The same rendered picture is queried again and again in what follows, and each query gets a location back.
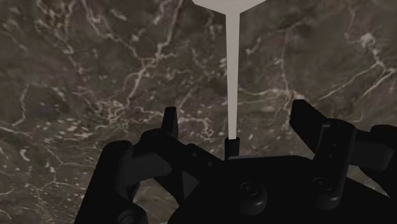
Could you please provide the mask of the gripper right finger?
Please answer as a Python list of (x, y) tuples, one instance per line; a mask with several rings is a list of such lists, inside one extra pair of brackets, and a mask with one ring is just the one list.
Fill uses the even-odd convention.
[(388, 204), (389, 199), (347, 176), (349, 166), (385, 171), (397, 153), (387, 138), (397, 129), (384, 126), (384, 132), (363, 131), (352, 123), (328, 118), (303, 99), (292, 103), (289, 124), (314, 153), (311, 174), (312, 200), (318, 210), (342, 211), (368, 199)]

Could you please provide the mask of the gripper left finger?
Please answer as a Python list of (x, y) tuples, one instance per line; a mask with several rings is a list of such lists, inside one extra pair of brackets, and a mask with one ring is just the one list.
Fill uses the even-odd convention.
[(148, 224), (134, 203), (140, 182), (155, 179), (183, 203), (222, 161), (195, 144), (178, 140), (175, 107), (164, 111), (162, 125), (139, 141), (113, 141), (102, 149), (74, 224)]

